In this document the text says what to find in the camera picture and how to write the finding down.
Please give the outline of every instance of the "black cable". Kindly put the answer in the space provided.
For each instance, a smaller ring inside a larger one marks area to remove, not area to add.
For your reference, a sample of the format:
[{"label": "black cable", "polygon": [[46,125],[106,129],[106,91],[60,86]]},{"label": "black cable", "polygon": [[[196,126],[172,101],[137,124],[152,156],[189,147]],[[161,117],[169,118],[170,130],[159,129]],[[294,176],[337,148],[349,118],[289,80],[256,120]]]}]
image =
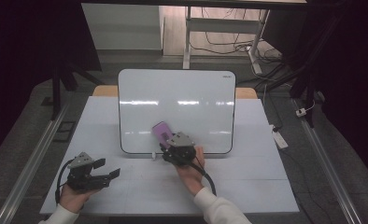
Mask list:
[{"label": "black cable", "polygon": [[216,187],[214,186],[214,182],[211,179],[210,175],[204,169],[201,169],[199,166],[193,164],[193,162],[189,162],[188,165],[193,169],[195,169],[196,171],[198,171],[199,173],[201,173],[207,179],[207,181],[210,184],[211,191],[213,192],[214,195],[217,196]]},{"label": "black cable", "polygon": [[[204,15],[204,11],[205,11],[205,13],[207,14],[207,17],[208,17],[208,18],[210,18],[210,16],[209,16],[208,12],[207,12],[207,11],[206,11],[206,9],[205,9],[205,8],[203,8],[203,7],[202,7],[202,18],[204,18],[204,17],[205,17],[205,15]],[[244,18],[245,18],[245,16],[246,16],[246,12],[247,12],[247,10],[245,9],[245,13],[243,14],[243,19],[244,19]],[[206,36],[206,40],[207,40],[207,42],[208,42],[209,44],[211,44],[211,45],[234,45],[234,48],[235,48],[235,44],[250,44],[251,42],[253,42],[253,41],[254,41],[254,40],[249,40],[249,41],[241,41],[241,42],[237,42],[237,38],[239,37],[239,34],[238,34],[234,42],[231,42],[231,43],[213,43],[213,42],[211,42],[211,41],[209,40],[207,32],[205,32],[205,36]]]},{"label": "black cable", "polygon": [[258,53],[258,56],[256,55],[257,59],[260,60],[263,63],[279,63],[279,62],[282,62],[282,60],[278,57],[266,57],[265,56],[266,52],[264,52],[263,56],[261,56],[259,49],[257,49],[256,52]]},{"label": "black cable", "polygon": [[286,71],[285,73],[283,73],[283,75],[281,75],[280,77],[277,77],[276,79],[272,79],[272,77],[274,77],[275,75],[277,75],[277,71],[272,74],[271,76],[268,76],[268,78],[264,78],[260,83],[258,83],[255,87],[254,87],[254,90],[255,91],[259,91],[259,86],[261,86],[264,82],[268,82],[267,84],[270,84],[271,82],[277,82],[279,81],[280,78],[285,78],[285,77],[289,77],[291,76],[291,73],[290,71]]},{"label": "black cable", "polygon": [[[266,74],[264,77],[261,77],[262,81],[260,83],[258,83],[255,87],[254,90],[257,91],[258,87],[265,81],[275,81],[274,79],[271,79],[271,77],[273,77],[274,75],[277,74],[278,71],[280,71],[281,69],[283,69],[286,65],[284,63],[280,63],[278,64],[271,72],[269,72],[268,74]],[[255,75],[255,71],[253,69],[253,67],[251,66],[251,69],[253,70],[254,76],[257,77],[257,75]]]},{"label": "black cable", "polygon": [[266,52],[268,52],[268,51],[271,51],[271,50],[274,50],[275,48],[272,48],[272,49],[268,49],[268,50],[266,50],[264,53],[263,53],[263,56],[264,57],[266,57]]},{"label": "black cable", "polygon": [[231,53],[236,53],[236,52],[237,52],[236,50],[233,50],[233,51],[227,51],[227,52],[217,52],[217,51],[214,51],[214,50],[211,50],[211,49],[200,49],[200,48],[196,48],[196,47],[194,47],[194,46],[191,44],[191,42],[190,42],[190,46],[191,46],[191,48],[193,48],[193,49],[205,50],[205,51],[212,52],[212,53],[217,53],[217,54],[231,54]]},{"label": "black cable", "polygon": [[204,168],[204,166],[199,162],[198,158],[197,158],[197,157],[195,157],[195,159],[198,161],[198,163],[199,163],[199,165],[201,166],[202,170],[204,170],[205,168]]},{"label": "black cable", "polygon": [[60,202],[60,187],[62,186],[61,185],[61,180],[62,180],[63,172],[64,172],[65,168],[67,167],[67,165],[70,164],[72,161],[73,160],[70,160],[70,161],[66,162],[65,165],[62,167],[60,173],[59,173],[59,177],[58,177],[58,180],[56,182],[56,191],[55,191],[55,202],[56,202],[56,204],[58,204]]},{"label": "black cable", "polygon": [[234,8],[230,8],[227,12],[225,12],[225,14],[227,14],[227,15],[225,15],[225,16],[223,17],[223,19],[225,19],[225,18],[227,18],[227,17],[231,16],[231,15],[233,14],[233,11],[234,11]]},{"label": "black cable", "polygon": [[277,113],[277,117],[279,118],[279,123],[280,123],[280,125],[279,125],[279,126],[275,126],[275,128],[272,130],[273,132],[277,132],[277,131],[279,131],[280,129],[282,129],[282,128],[283,128],[283,120],[282,120],[282,118],[280,117],[280,114],[279,114],[279,112],[278,112],[278,111],[277,111],[277,109],[276,109],[276,106],[275,106],[274,100],[272,99],[270,92],[268,92],[268,97],[269,97],[269,100],[270,100],[270,101],[271,101],[271,103],[272,103],[272,106],[274,107],[275,112]]},{"label": "black cable", "polygon": [[270,76],[272,73],[274,73],[274,72],[277,72],[277,71],[279,71],[280,70],[280,68],[279,68],[279,66],[281,66],[281,64],[283,64],[283,63],[280,63],[280,64],[278,64],[272,71],[270,71],[269,73],[267,73],[267,74],[265,74],[263,77],[260,77],[260,76],[255,76],[254,78],[251,78],[251,79],[247,79],[247,80],[243,80],[243,81],[239,81],[239,82],[237,82],[236,83],[236,87],[238,86],[238,85],[240,85],[240,84],[243,84],[243,83],[247,83],[247,82],[250,82],[250,81],[254,81],[254,80],[258,80],[258,79],[263,79],[263,78],[268,78],[268,76]]}]

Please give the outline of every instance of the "metal frame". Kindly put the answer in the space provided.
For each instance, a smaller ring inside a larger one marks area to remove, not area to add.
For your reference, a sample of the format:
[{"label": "metal frame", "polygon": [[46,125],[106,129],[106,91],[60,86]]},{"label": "metal frame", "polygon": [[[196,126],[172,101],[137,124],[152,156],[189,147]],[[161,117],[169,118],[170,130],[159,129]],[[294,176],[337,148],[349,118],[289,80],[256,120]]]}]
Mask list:
[{"label": "metal frame", "polygon": [[60,94],[60,81],[64,84],[67,91],[75,91],[77,89],[77,81],[74,78],[73,72],[76,72],[82,77],[85,77],[90,82],[96,85],[104,85],[105,83],[98,78],[92,76],[88,72],[84,71],[79,66],[70,63],[65,60],[57,62],[55,71],[52,77],[52,91],[53,91],[53,114],[51,119],[55,119],[61,109],[61,94]]},{"label": "metal frame", "polygon": [[[295,102],[294,99],[291,100],[293,103],[294,109],[299,109],[299,106]],[[324,146],[321,144],[320,139],[318,138],[318,133],[312,128],[305,119],[302,119],[303,128],[305,130],[306,136],[309,139],[309,142],[312,145],[312,148],[315,150],[315,154],[320,161],[320,165],[324,170],[324,174],[327,176],[327,179],[330,182],[330,185],[335,193],[339,205],[341,205],[342,211],[347,218],[347,223],[350,224],[361,224],[361,218],[359,216],[358,211],[355,208],[352,200],[350,199],[347,189],[344,187],[344,184],[339,179],[338,174],[333,167],[333,163],[330,160],[330,157],[327,155]]]},{"label": "metal frame", "polygon": [[260,42],[263,27],[269,10],[266,10],[259,21],[240,21],[240,20],[224,20],[209,18],[192,18],[191,7],[187,7],[186,15],[186,39],[183,56],[183,69],[190,69],[191,48],[190,36],[191,32],[215,32],[215,33],[236,33],[236,34],[254,34],[254,41],[248,56],[256,75],[262,74],[261,67],[255,55],[258,43]]},{"label": "metal frame", "polygon": [[15,216],[15,213],[18,210],[19,205],[21,204],[21,200],[30,187],[33,177],[38,170],[39,164],[42,162],[42,159],[44,158],[44,155],[47,152],[48,147],[50,146],[53,135],[58,130],[59,125],[62,122],[63,117],[67,111],[67,108],[70,106],[72,95],[72,93],[68,94],[67,102],[64,104],[62,110],[57,115],[56,120],[51,120],[49,122],[40,140],[35,146],[35,150],[33,151],[23,170],[21,171],[21,175],[18,177],[18,180],[16,181],[11,192],[7,196],[7,199],[0,210],[1,224],[10,223],[12,218]]}]

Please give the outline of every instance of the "gray floor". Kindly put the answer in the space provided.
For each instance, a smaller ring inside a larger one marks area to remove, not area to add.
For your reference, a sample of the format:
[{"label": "gray floor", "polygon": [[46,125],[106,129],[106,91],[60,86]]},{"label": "gray floor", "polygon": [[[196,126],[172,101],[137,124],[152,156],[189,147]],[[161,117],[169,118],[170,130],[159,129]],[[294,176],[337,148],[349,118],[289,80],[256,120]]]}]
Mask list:
[{"label": "gray floor", "polygon": [[[103,73],[92,72],[107,84],[117,84],[117,74],[124,68],[163,68],[180,69],[180,57],[162,57],[159,55],[135,54],[117,56],[101,54]],[[273,68],[265,65],[264,71]],[[230,70],[236,74],[238,81],[254,78],[247,58],[192,58],[192,69]],[[78,122],[88,96],[95,86],[86,79],[76,76],[79,88],[73,93],[71,105],[64,121]],[[253,87],[259,80],[247,82],[241,86]],[[296,118],[292,100],[288,95],[288,86],[282,86],[263,97],[265,113],[271,123],[282,125],[282,136],[289,148],[279,151],[286,168],[291,187],[301,208],[296,214],[248,215],[252,223],[347,223],[341,207],[329,182],[318,163],[305,133],[301,121]],[[41,134],[46,128],[51,106],[41,105],[45,97],[51,97],[51,82],[38,85],[23,109],[15,126],[0,147],[0,208],[15,184],[17,177],[35,148]],[[324,117],[320,109],[321,102],[315,106],[314,121],[322,144],[328,151],[337,173],[345,184],[350,197],[360,213],[363,223],[368,223],[368,171],[351,148],[350,144]],[[64,140],[67,133],[55,134],[55,140]],[[50,183],[56,175],[68,142],[51,143],[35,178],[27,190],[12,223],[37,223],[43,216],[38,214],[44,202]],[[203,223],[200,217],[89,217],[80,216],[77,223]]]}]

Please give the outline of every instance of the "black mount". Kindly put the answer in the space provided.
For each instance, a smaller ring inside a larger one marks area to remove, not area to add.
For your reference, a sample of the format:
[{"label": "black mount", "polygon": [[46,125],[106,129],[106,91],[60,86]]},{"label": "black mount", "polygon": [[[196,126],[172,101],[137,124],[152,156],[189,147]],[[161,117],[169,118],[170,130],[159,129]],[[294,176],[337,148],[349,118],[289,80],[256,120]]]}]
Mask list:
[{"label": "black mount", "polygon": [[52,78],[52,90],[53,90],[53,114],[52,120],[55,120],[61,110],[61,92],[60,81],[64,84],[67,91],[75,91],[78,87],[77,81],[73,75],[76,72],[82,77],[85,77],[95,85],[105,85],[105,83],[98,78],[92,76],[79,66],[70,63],[69,61],[61,60],[55,67]]},{"label": "black mount", "polygon": [[170,145],[169,148],[165,148],[162,144],[161,151],[163,152],[162,158],[176,166],[189,165],[196,157],[196,150],[193,147],[195,144],[184,133],[176,133],[172,138],[167,140]]},{"label": "black mount", "polygon": [[105,164],[106,159],[93,161],[88,154],[82,152],[68,165],[70,174],[67,177],[67,185],[79,193],[93,189],[107,188],[110,181],[120,175],[120,169],[117,169],[108,175],[91,175],[92,169],[97,169]]}]

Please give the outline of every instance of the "purple object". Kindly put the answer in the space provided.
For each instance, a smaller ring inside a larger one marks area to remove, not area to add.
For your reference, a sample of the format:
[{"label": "purple object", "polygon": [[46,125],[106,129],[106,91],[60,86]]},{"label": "purple object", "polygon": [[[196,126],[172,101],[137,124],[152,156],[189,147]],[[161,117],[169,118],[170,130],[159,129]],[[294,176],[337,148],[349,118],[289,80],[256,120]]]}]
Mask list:
[{"label": "purple object", "polygon": [[157,125],[152,127],[152,132],[157,137],[158,141],[164,148],[169,148],[170,145],[166,142],[168,139],[173,137],[172,132],[169,129],[169,126],[165,122],[159,122]]}]

